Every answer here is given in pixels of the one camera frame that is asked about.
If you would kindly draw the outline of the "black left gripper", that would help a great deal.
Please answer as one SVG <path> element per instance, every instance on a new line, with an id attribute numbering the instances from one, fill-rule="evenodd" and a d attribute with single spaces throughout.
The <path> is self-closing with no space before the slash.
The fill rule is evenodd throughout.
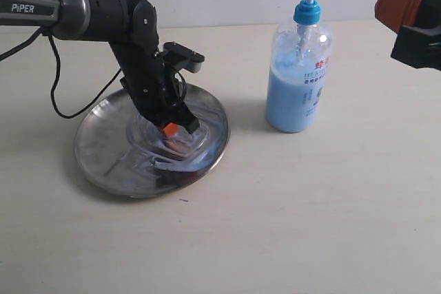
<path id="1" fill-rule="evenodd" d="M 178 94 L 171 68 L 164 64 L 157 43 L 111 42 L 110 47 L 123 71 L 127 90 L 139 114 L 161 129 L 168 139 L 179 125 L 189 134 L 199 127 L 199 119 Z"/>

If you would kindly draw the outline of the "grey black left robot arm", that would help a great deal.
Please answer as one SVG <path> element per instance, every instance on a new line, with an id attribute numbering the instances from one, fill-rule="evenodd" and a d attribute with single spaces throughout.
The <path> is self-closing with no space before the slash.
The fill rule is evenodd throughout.
<path id="1" fill-rule="evenodd" d="M 185 104 L 185 80 L 176 75 L 196 73 L 205 58 L 179 43 L 159 44 L 156 9 L 148 0 L 1 0 L 1 25 L 37 26 L 31 41 L 43 34 L 108 43 L 142 117 L 162 132 L 172 125 L 190 134 L 198 129 Z"/>

